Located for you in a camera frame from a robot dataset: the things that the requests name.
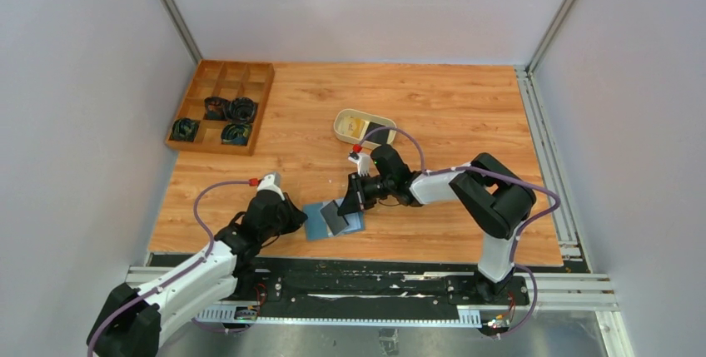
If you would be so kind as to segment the rolled dark belt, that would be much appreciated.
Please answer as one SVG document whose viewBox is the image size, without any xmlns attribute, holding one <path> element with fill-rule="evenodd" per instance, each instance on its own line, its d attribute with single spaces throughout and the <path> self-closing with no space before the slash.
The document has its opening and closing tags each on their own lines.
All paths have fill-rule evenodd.
<svg viewBox="0 0 706 357">
<path fill-rule="evenodd" d="M 226 121 L 226 108 L 230 101 L 223 97 L 207 97 L 204 99 L 204 118 L 211 121 Z"/>
<path fill-rule="evenodd" d="M 229 123 L 221 131 L 221 143 L 230 146 L 246 146 L 251 136 L 250 124 Z"/>
<path fill-rule="evenodd" d="M 237 97 L 224 107 L 226 119 L 240 124 L 252 124 L 257 115 L 258 104 L 249 97 Z"/>
<path fill-rule="evenodd" d="M 168 139 L 170 141 L 193 142 L 196 139 L 199 126 L 199 120 L 188 117 L 178 118 L 172 124 Z"/>
</svg>

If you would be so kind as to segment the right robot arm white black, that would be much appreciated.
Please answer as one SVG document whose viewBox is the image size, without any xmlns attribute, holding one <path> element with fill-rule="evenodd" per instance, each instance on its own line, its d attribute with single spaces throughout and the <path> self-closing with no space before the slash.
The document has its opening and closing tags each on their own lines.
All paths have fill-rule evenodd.
<svg viewBox="0 0 706 357">
<path fill-rule="evenodd" d="M 514 173 L 489 153 L 438 173 L 412 171 L 391 145 L 378 146 L 370 155 L 356 147 L 349 158 L 358 170 L 348 176 L 338 216 L 369 210 L 389 196 L 411 207 L 458 201 L 484 232 L 477 297 L 496 305 L 508 295 L 515 237 L 536 202 L 534 191 Z"/>
</svg>

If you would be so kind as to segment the beige oval tray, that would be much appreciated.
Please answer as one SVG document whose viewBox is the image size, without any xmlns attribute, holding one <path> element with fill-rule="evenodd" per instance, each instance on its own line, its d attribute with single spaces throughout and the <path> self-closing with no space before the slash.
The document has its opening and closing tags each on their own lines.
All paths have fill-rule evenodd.
<svg viewBox="0 0 706 357">
<path fill-rule="evenodd" d="M 339 141 L 375 149 L 383 144 L 392 144 L 396 124 L 391 119 L 355 109 L 341 110 L 333 122 L 333 132 Z"/>
</svg>

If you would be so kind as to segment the black card in tray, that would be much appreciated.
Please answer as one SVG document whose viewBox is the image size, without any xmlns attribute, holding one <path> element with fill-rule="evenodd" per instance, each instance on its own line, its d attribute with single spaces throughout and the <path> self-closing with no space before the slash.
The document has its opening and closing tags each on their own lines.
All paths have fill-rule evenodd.
<svg viewBox="0 0 706 357">
<path fill-rule="evenodd" d="M 366 128 L 365 140 L 375 144 L 388 144 L 390 128 L 380 123 L 371 121 Z"/>
</svg>

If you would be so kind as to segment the blue leather card holder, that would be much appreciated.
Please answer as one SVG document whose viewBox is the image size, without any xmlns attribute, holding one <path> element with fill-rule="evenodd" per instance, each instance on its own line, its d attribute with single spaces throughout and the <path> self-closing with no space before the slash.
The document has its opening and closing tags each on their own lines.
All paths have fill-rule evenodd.
<svg viewBox="0 0 706 357">
<path fill-rule="evenodd" d="M 346 236 L 365 229 L 364 214 L 357 212 L 338 216 L 337 210 L 342 198 L 305 205 L 307 220 L 304 224 L 308 241 Z"/>
</svg>

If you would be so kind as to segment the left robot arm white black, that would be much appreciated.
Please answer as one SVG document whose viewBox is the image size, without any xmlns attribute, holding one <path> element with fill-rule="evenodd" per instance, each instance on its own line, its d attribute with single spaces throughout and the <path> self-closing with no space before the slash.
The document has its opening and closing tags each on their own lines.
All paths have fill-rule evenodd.
<svg viewBox="0 0 706 357">
<path fill-rule="evenodd" d="M 265 243 L 298 231 L 306 214 L 286 193 L 258 191 L 245 211 L 188 260 L 137 287 L 116 286 L 87 337 L 90 356 L 155 356 L 184 324 L 218 300 L 248 300 L 245 272 Z"/>
</svg>

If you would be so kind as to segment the gold credit card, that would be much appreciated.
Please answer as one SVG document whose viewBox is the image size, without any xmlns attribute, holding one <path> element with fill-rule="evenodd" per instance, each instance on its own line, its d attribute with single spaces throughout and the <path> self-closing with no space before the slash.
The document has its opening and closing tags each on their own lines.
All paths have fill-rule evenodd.
<svg viewBox="0 0 706 357">
<path fill-rule="evenodd" d="M 347 116 L 341 119 L 340 133 L 354 139 L 360 139 L 365 132 L 367 121 L 360 117 Z"/>
</svg>

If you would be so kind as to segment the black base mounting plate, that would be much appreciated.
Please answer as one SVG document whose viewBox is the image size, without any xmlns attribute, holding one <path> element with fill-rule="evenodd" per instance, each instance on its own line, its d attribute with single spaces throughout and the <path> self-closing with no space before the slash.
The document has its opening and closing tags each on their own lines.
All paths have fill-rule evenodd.
<svg viewBox="0 0 706 357">
<path fill-rule="evenodd" d="M 225 300 L 261 303 L 270 319 L 454 320 L 466 305 L 491 315 L 530 306 L 522 276 L 492 295 L 475 274 L 465 263 L 257 257 Z"/>
</svg>

